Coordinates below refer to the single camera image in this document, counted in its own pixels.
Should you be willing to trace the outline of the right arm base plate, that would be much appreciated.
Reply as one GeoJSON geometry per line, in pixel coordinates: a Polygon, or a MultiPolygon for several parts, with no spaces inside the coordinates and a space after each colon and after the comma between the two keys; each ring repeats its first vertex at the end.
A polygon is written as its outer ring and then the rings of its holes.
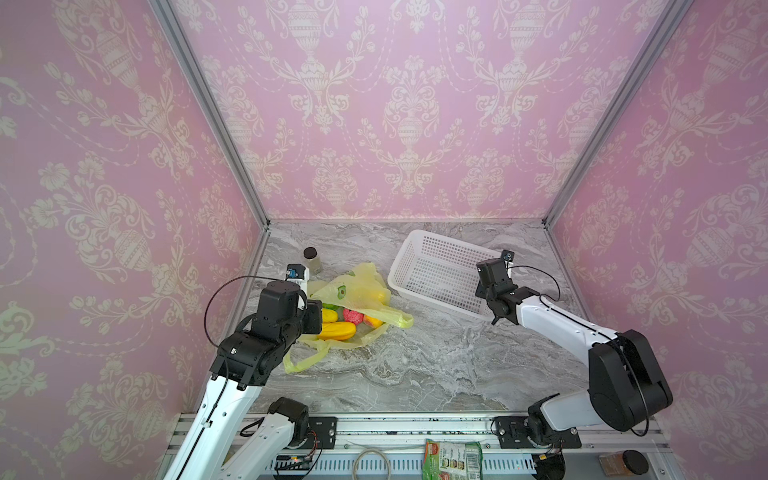
{"type": "Polygon", "coordinates": [[[582,442],[574,428],[544,433],[534,438],[526,416],[496,416],[491,421],[491,432],[502,449],[580,449],[582,442]]]}

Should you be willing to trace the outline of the yellow-green plastic bag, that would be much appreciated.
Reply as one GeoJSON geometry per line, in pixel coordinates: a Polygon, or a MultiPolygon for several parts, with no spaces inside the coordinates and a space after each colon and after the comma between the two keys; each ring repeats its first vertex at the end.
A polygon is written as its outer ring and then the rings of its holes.
{"type": "Polygon", "coordinates": [[[298,343],[313,349],[315,353],[297,361],[287,354],[283,367],[288,374],[308,370],[332,350],[363,348],[375,342],[389,329],[408,329],[414,324],[411,314],[391,305],[392,292],[372,263],[361,263],[330,281],[310,280],[308,289],[311,300],[319,300],[323,308],[335,309],[338,312],[337,322],[344,321],[344,309],[361,312],[365,318],[363,323],[356,325],[356,335],[346,341],[319,340],[317,335],[302,335],[298,343]]]}

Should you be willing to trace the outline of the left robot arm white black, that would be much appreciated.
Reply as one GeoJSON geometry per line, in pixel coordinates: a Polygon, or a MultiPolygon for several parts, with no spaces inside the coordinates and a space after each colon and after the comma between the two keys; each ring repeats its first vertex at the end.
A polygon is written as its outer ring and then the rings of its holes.
{"type": "Polygon", "coordinates": [[[230,451],[272,372],[302,335],[321,330],[322,304],[309,299],[306,281],[268,281],[256,313],[217,344],[201,405],[166,478],[256,479],[286,447],[316,445],[307,406],[281,397],[237,452],[230,451]]]}

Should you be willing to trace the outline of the pink dragon fruit toy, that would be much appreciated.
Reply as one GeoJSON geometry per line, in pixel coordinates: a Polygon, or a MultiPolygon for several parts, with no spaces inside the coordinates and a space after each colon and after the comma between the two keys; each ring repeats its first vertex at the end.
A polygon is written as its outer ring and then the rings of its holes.
{"type": "Polygon", "coordinates": [[[343,320],[354,325],[359,325],[364,322],[364,314],[350,309],[343,310],[343,320]]]}

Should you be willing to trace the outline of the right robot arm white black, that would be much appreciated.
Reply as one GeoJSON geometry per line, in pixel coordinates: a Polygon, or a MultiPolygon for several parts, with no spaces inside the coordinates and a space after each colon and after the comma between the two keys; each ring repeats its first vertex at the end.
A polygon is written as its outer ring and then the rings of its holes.
{"type": "Polygon", "coordinates": [[[618,332],[557,307],[552,299],[516,284],[513,266],[503,258],[476,265],[476,296],[485,300],[493,321],[508,320],[534,331],[575,356],[588,368],[588,387],[554,394],[528,408],[529,440],[557,447],[572,429],[600,423],[627,432],[669,408],[672,390],[648,339],[636,330],[618,332]]]}

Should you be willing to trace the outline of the yellow banana toy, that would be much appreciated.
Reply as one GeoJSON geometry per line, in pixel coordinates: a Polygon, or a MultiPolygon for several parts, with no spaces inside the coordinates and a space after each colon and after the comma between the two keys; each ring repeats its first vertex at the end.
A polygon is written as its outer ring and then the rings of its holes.
{"type": "Polygon", "coordinates": [[[319,340],[346,341],[357,333],[357,326],[349,322],[324,323],[321,332],[317,335],[319,340]]]}

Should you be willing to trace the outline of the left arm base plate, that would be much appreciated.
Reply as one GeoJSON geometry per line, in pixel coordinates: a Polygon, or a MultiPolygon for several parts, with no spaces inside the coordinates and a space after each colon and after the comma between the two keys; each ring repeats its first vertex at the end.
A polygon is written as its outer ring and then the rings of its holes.
{"type": "Polygon", "coordinates": [[[338,418],[335,416],[308,417],[300,420],[289,443],[290,449],[332,450],[336,445],[338,418]]]}

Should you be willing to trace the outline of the white plastic basket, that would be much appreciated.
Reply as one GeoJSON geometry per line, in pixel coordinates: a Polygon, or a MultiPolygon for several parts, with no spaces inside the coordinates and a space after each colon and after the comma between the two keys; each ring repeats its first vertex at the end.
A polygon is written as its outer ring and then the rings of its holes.
{"type": "Polygon", "coordinates": [[[393,261],[387,282],[400,296],[470,321],[490,321],[486,301],[476,296],[477,264],[498,258],[490,250],[425,230],[413,230],[393,261]]]}

